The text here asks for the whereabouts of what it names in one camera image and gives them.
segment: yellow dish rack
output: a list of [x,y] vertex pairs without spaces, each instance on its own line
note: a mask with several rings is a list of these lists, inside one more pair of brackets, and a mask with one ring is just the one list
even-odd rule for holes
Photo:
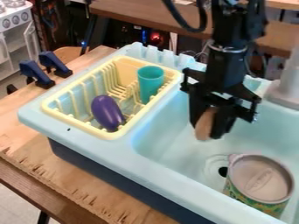
[[[41,108],[48,115],[101,139],[122,137],[157,103],[166,103],[163,100],[165,95],[179,90],[182,74],[159,66],[164,70],[164,84],[157,95],[152,95],[146,105],[142,104],[136,73],[144,66],[159,65],[128,56],[116,56],[43,100]],[[117,131],[108,132],[94,119],[91,102],[97,95],[113,97],[124,114],[126,123],[120,125]]]

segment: can lid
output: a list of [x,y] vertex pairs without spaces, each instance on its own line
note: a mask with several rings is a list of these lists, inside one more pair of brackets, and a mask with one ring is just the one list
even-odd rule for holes
[[260,155],[244,155],[234,159],[229,176],[246,196],[266,203],[283,202],[294,188],[294,180],[287,168]]

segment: can label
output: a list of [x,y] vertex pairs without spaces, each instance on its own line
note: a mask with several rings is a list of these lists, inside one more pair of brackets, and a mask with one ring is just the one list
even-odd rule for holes
[[235,187],[235,185],[229,177],[226,178],[226,184],[223,193],[233,199],[236,199],[248,206],[254,207],[260,210],[261,212],[269,214],[277,219],[281,217],[284,208],[288,204],[287,200],[278,204],[267,204],[254,199],[250,199]]

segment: white stove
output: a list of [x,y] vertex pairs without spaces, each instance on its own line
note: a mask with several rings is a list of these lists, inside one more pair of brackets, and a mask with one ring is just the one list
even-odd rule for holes
[[21,60],[38,60],[31,7],[25,0],[0,0],[0,80],[17,72]]
[[25,0],[0,0],[0,32],[31,21],[31,7]]

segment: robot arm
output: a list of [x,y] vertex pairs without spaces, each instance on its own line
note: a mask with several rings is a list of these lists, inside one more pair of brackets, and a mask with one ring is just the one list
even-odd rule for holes
[[[172,16],[189,32],[202,32],[206,28],[206,13],[201,0],[197,0],[200,15],[198,29],[190,27],[179,15],[171,0],[163,0]],[[212,125],[208,131],[211,138],[221,138],[229,132],[237,118],[249,123],[256,117],[256,108],[261,98],[243,86],[247,73],[246,60],[254,39],[265,35],[268,21],[264,0],[249,0],[242,5],[234,0],[212,0],[212,43],[206,71],[186,68],[182,90],[189,94],[190,122],[197,128],[207,111],[212,113]],[[198,83],[189,84],[188,77]],[[221,97],[229,94],[228,99]],[[242,101],[250,102],[245,108]]]

